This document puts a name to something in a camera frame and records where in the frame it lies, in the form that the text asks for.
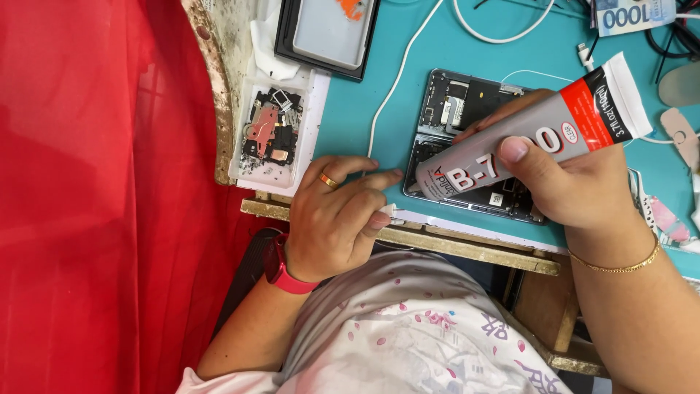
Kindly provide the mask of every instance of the smartwatch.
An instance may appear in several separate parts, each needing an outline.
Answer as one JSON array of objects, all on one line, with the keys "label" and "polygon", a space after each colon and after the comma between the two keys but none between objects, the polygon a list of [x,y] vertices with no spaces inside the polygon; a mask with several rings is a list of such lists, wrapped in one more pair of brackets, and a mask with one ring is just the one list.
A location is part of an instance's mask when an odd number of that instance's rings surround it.
[{"label": "smartwatch", "polygon": [[306,294],[313,291],[320,282],[308,283],[296,280],[287,272],[287,256],[284,244],[289,234],[274,237],[262,252],[262,263],[265,267],[265,277],[270,285],[275,285],[291,294]]}]

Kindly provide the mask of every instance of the red curtain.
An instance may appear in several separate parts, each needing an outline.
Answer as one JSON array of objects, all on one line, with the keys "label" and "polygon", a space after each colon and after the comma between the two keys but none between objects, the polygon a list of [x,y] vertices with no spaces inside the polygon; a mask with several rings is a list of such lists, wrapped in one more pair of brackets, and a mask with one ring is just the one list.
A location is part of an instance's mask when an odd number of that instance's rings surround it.
[{"label": "red curtain", "polygon": [[173,393],[250,234],[176,0],[0,2],[0,394]]}]

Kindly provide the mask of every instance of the disassembled phone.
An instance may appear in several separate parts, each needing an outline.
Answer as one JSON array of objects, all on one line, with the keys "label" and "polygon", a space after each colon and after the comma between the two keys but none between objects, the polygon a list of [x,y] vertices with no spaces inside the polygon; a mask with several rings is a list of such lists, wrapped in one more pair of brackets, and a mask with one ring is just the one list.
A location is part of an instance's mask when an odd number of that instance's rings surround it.
[{"label": "disassembled phone", "polygon": [[[403,193],[430,201],[420,191],[408,191],[416,183],[418,163],[449,148],[452,139],[475,121],[531,91],[509,83],[434,69],[428,77]],[[544,225],[549,221],[533,204],[530,191],[515,178],[436,202],[532,224]]]},{"label": "disassembled phone", "polygon": [[266,162],[288,165],[294,161],[302,117],[301,97],[282,89],[258,91],[251,115],[243,127],[243,155],[248,166]]}]

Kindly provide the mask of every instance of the hand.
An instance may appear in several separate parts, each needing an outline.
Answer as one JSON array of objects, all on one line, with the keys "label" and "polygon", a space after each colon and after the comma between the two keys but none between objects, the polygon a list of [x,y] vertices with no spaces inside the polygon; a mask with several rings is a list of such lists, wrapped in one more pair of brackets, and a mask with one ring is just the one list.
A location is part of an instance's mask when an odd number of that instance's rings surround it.
[{"label": "hand", "polygon": [[[454,138],[454,143],[554,94],[536,90],[507,103]],[[537,208],[572,229],[602,231],[639,214],[632,203],[621,144],[562,163],[529,140],[505,138],[496,152],[501,163],[532,192]]]},{"label": "hand", "polygon": [[379,163],[363,156],[324,156],[304,174],[289,213],[285,251],[290,275],[314,283],[364,264],[379,230],[391,218],[377,212],[386,205],[381,192],[403,178],[401,170],[364,176],[338,190],[321,173],[341,184],[348,174],[374,171]]}]

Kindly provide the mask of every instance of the gold ring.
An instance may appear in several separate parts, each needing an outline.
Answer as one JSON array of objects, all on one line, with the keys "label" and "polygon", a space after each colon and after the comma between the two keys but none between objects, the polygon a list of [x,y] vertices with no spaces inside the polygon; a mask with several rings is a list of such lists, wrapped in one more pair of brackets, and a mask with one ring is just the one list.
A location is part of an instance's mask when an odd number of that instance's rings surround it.
[{"label": "gold ring", "polygon": [[333,190],[337,190],[340,184],[338,182],[334,181],[333,179],[329,178],[326,174],[321,173],[318,178],[328,186],[330,186]]}]

